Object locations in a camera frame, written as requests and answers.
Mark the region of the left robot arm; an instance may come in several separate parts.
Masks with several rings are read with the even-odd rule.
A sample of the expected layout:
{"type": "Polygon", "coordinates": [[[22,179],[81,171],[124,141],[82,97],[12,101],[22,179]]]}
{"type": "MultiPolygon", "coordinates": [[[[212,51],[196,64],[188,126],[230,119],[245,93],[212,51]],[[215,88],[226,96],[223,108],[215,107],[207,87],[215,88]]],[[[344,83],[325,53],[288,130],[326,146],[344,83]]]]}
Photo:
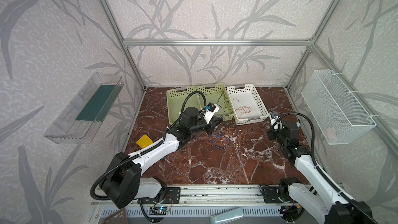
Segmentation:
{"type": "Polygon", "coordinates": [[[143,174],[159,160],[186,145],[193,134],[204,131],[211,135],[223,121],[215,115],[217,112],[219,106],[213,103],[201,110],[189,107],[156,142],[128,155],[123,152],[116,154],[106,172],[92,185],[91,198],[110,200],[117,208],[124,208],[141,198],[163,200],[166,184],[154,177],[143,178],[143,174]]]}

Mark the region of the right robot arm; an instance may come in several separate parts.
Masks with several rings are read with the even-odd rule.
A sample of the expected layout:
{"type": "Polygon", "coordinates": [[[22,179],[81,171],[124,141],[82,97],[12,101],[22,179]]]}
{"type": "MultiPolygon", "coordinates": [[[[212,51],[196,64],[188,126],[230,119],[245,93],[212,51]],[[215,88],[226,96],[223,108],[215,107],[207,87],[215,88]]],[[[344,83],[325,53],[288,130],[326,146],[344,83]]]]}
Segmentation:
{"type": "Polygon", "coordinates": [[[300,144],[300,124],[282,121],[276,112],[270,117],[269,140],[276,140],[284,156],[304,175],[314,192],[295,178],[280,182],[278,196],[293,200],[320,224],[374,224],[371,208],[356,201],[317,163],[312,151],[300,144]]]}

